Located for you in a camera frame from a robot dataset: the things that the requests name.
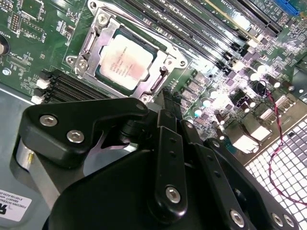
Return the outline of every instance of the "red wire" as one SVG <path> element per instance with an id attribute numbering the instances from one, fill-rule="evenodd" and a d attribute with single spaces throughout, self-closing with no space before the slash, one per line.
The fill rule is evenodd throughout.
<path id="1" fill-rule="evenodd" d="M 281 120 L 279 119 L 279 113 L 278 113 L 278 107 L 271 95 L 270 92 L 267 92 L 268 96 L 269 96 L 269 99 L 270 101 L 274 104 L 274 112 L 275 112 L 275 115 L 276 115 L 276 122 L 277 122 L 277 126 L 278 126 L 278 130 L 279 130 L 279 136 L 280 136 L 280 144 L 278 145 L 278 147 L 274 150 L 274 152 L 272 153 L 271 155 L 271 158 L 270 158 L 270 161 L 269 161 L 269 179 L 270 179 L 270 182 L 271 184 L 273 185 L 273 187 L 277 190 L 278 194 L 285 197 L 286 199 L 294 202 L 294 203 L 298 203 L 298 204 L 302 204 L 302 205 L 305 205 L 307 206 L 307 203 L 301 201 L 301 200 L 295 200 L 293 198 L 291 198 L 290 196 L 287 196 L 283 193 L 283 191 L 281 191 L 279 188 L 277 188 L 274 180 L 272 179 L 272 173 L 273 172 L 273 169 L 272 169 L 272 163 L 273 163 L 273 159 L 274 157 L 276 157 L 278 155 L 278 152 L 281 150 L 282 146 L 284 145 L 284 141 L 283 141 L 283 132 L 282 132 L 282 123 L 281 123 Z"/>

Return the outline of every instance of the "label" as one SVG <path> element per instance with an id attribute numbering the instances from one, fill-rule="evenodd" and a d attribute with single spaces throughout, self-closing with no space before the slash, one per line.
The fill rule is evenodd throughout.
<path id="1" fill-rule="evenodd" d="M 0 218 L 20 221 L 32 200 L 0 189 Z"/>

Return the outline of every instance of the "blue connector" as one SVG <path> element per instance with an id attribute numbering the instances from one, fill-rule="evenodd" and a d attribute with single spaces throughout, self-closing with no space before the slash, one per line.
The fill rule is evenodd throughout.
<path id="1" fill-rule="evenodd" d="M 298 16 L 299 11 L 294 8 L 289 0 L 274 0 L 274 2 L 286 13 L 291 16 Z"/>

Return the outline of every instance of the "motherboard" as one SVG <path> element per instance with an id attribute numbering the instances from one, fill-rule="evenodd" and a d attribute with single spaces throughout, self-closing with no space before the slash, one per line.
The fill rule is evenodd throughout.
<path id="1" fill-rule="evenodd" d="M 305 0 L 0 0 L 0 83 L 35 104 L 168 87 L 202 139 L 244 153 L 295 105 Z"/>

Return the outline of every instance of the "cpu socket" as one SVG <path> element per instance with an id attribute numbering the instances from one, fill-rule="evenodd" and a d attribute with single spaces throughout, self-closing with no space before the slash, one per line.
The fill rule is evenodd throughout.
<path id="1" fill-rule="evenodd" d="M 66 57 L 79 78 L 115 97 L 148 102 L 174 69 L 187 67 L 177 47 L 118 6 L 90 0 L 88 7 L 94 20 L 83 46 Z"/>

